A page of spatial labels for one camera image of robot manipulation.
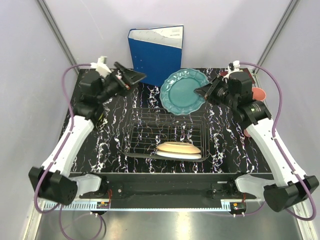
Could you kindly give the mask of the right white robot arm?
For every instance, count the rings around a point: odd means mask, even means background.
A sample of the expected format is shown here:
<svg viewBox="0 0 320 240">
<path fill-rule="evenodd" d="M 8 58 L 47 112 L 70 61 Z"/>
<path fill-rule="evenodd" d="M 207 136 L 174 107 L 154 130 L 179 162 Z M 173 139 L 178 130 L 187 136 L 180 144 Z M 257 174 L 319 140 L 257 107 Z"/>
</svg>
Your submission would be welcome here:
<svg viewBox="0 0 320 240">
<path fill-rule="evenodd" d="M 276 121 L 263 98 L 253 89 L 252 80 L 246 72 L 218 74 L 194 92 L 213 105 L 222 104 L 230 108 L 234 118 L 257 144 L 271 170 L 273 180 L 249 173 L 236 174 L 227 185 L 230 197 L 236 199 L 250 194 L 264 200 L 275 212 L 310 199 L 311 193 L 319 186 L 317 177 L 308 176 L 294 160 L 276 131 Z"/>
</svg>

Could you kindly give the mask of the teal plate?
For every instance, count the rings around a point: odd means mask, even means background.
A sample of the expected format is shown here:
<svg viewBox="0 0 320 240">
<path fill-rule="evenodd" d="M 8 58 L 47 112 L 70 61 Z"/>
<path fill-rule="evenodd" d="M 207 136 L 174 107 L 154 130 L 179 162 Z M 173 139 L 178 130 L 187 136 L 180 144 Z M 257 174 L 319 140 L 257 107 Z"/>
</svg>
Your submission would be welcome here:
<svg viewBox="0 0 320 240">
<path fill-rule="evenodd" d="M 195 92 L 209 83 L 206 75 L 193 68 L 180 69 L 171 74 L 160 88 L 160 101 L 169 113 L 189 115 L 200 109 L 205 99 Z"/>
</svg>

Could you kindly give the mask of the short pink cup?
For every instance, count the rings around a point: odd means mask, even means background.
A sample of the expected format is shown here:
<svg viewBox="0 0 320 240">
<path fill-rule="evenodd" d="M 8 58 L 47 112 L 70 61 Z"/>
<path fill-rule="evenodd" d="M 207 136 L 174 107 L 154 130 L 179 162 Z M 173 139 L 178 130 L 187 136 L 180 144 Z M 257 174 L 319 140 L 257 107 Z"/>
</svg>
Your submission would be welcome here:
<svg viewBox="0 0 320 240">
<path fill-rule="evenodd" d="M 243 131 L 243 134 L 248 138 L 251 137 L 251 135 L 249 134 L 249 132 L 246 129 Z"/>
</svg>

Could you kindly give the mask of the tall pink cup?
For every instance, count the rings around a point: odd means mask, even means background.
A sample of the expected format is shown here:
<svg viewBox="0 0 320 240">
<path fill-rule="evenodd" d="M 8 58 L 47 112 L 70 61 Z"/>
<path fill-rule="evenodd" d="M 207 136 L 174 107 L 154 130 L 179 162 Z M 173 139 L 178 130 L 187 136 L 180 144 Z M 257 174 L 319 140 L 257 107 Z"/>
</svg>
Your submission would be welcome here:
<svg viewBox="0 0 320 240">
<path fill-rule="evenodd" d="M 259 87 L 253 87 L 252 88 L 252 98 L 256 101 L 264 101 L 266 99 L 266 92 Z"/>
</svg>

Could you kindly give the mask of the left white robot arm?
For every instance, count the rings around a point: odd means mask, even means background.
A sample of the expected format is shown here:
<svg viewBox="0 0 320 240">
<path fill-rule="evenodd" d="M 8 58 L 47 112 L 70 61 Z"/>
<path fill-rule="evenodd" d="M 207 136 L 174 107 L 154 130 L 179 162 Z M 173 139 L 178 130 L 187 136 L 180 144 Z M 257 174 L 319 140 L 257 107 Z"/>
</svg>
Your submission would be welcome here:
<svg viewBox="0 0 320 240">
<path fill-rule="evenodd" d="M 108 193 L 106 180 L 96 173 L 70 177 L 73 162 L 88 135 L 103 118 L 103 104 L 113 97 L 125 97 L 146 74 L 128 69 L 119 62 L 114 70 L 104 62 L 93 62 L 79 81 L 80 97 L 75 106 L 68 106 L 70 118 L 56 147 L 41 167 L 28 173 L 34 189 L 33 203 L 39 213 L 38 199 L 49 200 L 56 207 L 70 205 L 75 198 L 92 193 L 103 198 Z"/>
</svg>

